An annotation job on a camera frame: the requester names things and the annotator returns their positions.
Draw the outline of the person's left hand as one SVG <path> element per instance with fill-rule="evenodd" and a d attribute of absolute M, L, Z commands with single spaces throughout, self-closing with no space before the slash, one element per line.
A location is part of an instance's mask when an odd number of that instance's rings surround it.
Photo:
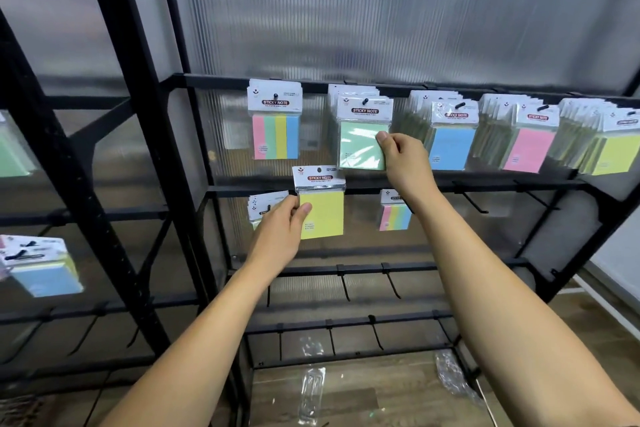
<path fill-rule="evenodd" d="M 298 203 L 297 196 L 287 196 L 262 218 L 255 230 L 243 267 L 267 285 L 298 253 L 301 238 L 294 238 L 290 232 L 291 209 Z"/>

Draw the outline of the yellow sticky note packet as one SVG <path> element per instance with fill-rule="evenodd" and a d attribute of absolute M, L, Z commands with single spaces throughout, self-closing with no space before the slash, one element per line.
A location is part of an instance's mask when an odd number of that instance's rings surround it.
<path fill-rule="evenodd" d="M 292 167 L 294 188 L 300 204 L 312 209 L 305 218 L 301 239 L 341 236 L 344 233 L 346 179 L 334 165 Z"/>

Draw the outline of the green sticky note packet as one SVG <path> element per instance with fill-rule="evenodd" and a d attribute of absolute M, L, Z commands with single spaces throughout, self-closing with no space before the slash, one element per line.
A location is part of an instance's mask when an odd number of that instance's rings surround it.
<path fill-rule="evenodd" d="M 377 136 L 389 132 L 394 100 L 372 94 L 337 96 L 338 166 L 340 169 L 385 171 L 385 156 Z"/>

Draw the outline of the person's left forearm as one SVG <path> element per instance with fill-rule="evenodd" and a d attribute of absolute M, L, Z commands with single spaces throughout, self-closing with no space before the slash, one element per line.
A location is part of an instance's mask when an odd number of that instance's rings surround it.
<path fill-rule="evenodd" d="M 207 427 L 250 317 L 290 261 L 251 257 L 100 427 Z"/>

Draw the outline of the person's right forearm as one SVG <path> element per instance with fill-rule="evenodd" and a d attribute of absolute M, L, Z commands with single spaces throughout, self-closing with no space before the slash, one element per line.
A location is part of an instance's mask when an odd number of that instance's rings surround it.
<path fill-rule="evenodd" d="M 640 427 L 640 412 L 584 342 L 437 188 L 396 188 L 426 232 L 461 336 L 514 426 Z"/>

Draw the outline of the white-topped sticky note packet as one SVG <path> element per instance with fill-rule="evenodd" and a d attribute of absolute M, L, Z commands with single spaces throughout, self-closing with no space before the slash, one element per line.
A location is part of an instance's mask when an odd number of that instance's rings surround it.
<path fill-rule="evenodd" d="M 262 218 L 272 207 L 289 196 L 288 190 L 252 195 L 248 198 L 247 213 L 252 229 L 256 230 Z"/>

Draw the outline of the row of green note packets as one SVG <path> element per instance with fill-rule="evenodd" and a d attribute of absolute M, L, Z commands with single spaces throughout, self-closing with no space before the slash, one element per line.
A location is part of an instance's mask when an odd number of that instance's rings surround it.
<path fill-rule="evenodd" d="M 372 94 L 376 96 L 380 96 L 380 91 L 372 86 L 348 86 L 348 85 L 331 85 L 329 91 L 329 101 L 330 101 L 330 119 L 328 124 L 328 143 L 332 156 L 335 157 L 336 164 L 338 166 L 338 146 L 339 146 L 339 136 L 338 136 L 338 124 L 337 119 L 335 117 L 335 112 L 337 108 L 337 96 L 342 93 L 355 93 L 355 94 Z"/>

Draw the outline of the four-colour striped sticky note packet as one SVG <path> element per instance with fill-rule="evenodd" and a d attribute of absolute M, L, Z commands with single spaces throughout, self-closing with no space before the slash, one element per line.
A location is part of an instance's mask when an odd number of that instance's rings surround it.
<path fill-rule="evenodd" d="M 303 110 L 301 83 L 252 78 L 246 93 L 252 122 L 253 158 L 297 159 Z"/>
<path fill-rule="evenodd" d="M 381 190 L 380 205 L 380 232 L 408 229 L 413 213 L 404 198 L 395 189 L 384 188 Z"/>

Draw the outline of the group of black empty hooks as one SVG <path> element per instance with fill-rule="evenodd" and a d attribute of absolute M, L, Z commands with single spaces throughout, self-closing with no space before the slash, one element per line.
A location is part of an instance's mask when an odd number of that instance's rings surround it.
<path fill-rule="evenodd" d="M 563 179 L 519 172 L 444 172 L 455 209 L 534 290 L 547 282 L 525 257 L 528 235 Z M 462 337 L 428 241 L 414 218 L 380 232 L 382 173 L 348 178 L 344 233 L 311 239 L 276 280 L 246 329 L 255 369 L 420 351 L 460 351 Z"/>

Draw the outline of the translucent ribbed back panel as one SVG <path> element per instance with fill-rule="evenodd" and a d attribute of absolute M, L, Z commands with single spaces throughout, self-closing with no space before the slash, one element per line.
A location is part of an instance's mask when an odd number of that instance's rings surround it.
<path fill-rule="evenodd" d="M 567 91 L 640 104 L 640 0 L 172 0 L 212 174 L 250 164 L 251 78 L 311 83 L 300 151 L 318 156 L 328 83 Z"/>

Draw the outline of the row of pink note packets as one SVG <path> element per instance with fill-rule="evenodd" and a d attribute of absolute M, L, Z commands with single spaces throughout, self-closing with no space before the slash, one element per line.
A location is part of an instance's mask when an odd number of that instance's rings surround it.
<path fill-rule="evenodd" d="M 484 94 L 471 148 L 484 165 L 538 173 L 559 128 L 559 109 L 526 94 Z"/>

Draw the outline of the clear plastic bag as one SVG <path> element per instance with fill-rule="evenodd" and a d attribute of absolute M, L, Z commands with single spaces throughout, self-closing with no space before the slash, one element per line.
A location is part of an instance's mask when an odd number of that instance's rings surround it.
<path fill-rule="evenodd" d="M 434 353 L 436 373 L 442 386 L 453 396 L 466 398 L 480 407 L 484 401 L 468 384 L 461 364 L 452 349 L 437 350 Z"/>
<path fill-rule="evenodd" d="M 298 423 L 304 427 L 315 427 L 321 410 L 326 368 L 314 367 L 306 370 L 301 384 Z"/>

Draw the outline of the row of yellow note packets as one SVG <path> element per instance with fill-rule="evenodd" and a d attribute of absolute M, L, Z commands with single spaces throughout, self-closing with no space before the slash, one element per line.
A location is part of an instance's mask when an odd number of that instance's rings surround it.
<path fill-rule="evenodd" d="M 548 156 L 580 174 L 628 172 L 640 152 L 640 109 L 597 98 L 565 98 Z"/>

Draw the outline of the black metal side rack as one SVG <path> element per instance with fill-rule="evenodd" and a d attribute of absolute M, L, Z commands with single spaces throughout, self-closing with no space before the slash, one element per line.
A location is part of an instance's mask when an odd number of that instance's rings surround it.
<path fill-rule="evenodd" d="M 81 161 L 76 156 L 74 141 L 63 131 L 2 11 L 0 90 L 6 94 L 5 100 L 10 115 L 66 206 L 61 213 L 55 213 L 53 218 L 70 218 L 71 223 L 77 226 L 120 298 L 118 301 L 88 306 L 54 307 L 33 313 L 0 314 L 0 329 L 12 325 L 33 326 L 12 354 L 0 361 L 0 393 L 9 395 L 9 387 L 26 389 L 33 382 L 49 379 L 55 379 L 56 384 L 43 393 L 87 390 L 94 385 L 82 388 L 60 387 L 60 381 L 66 377 L 98 373 L 104 374 L 103 386 L 126 385 L 124 380 L 110 382 L 109 377 L 119 370 L 150 366 L 169 347 L 170 339 L 157 315 L 157 309 L 197 305 L 196 293 L 153 297 L 148 292 L 147 270 L 152 268 L 152 263 L 170 228 L 172 217 L 165 210 L 147 212 L 132 208 L 108 213 L 103 209 Z M 145 219 L 149 216 L 164 218 L 160 232 L 143 264 L 142 276 L 137 274 L 131 265 L 109 220 L 117 217 L 135 218 L 140 214 Z M 128 345 L 135 344 L 139 337 L 143 337 L 150 354 L 51 367 L 28 366 L 11 370 L 5 368 L 20 357 L 21 352 L 37 337 L 44 325 L 71 319 L 90 320 L 83 334 L 66 355 L 69 359 L 82 349 L 86 339 L 102 318 L 124 313 L 129 314 L 131 321 L 136 324 Z"/>

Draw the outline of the light blue note packet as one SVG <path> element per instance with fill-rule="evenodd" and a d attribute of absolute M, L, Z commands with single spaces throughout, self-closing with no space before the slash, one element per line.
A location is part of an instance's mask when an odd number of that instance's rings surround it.
<path fill-rule="evenodd" d="M 34 298 L 84 292 L 62 238 L 0 234 L 0 281 L 13 278 Z"/>

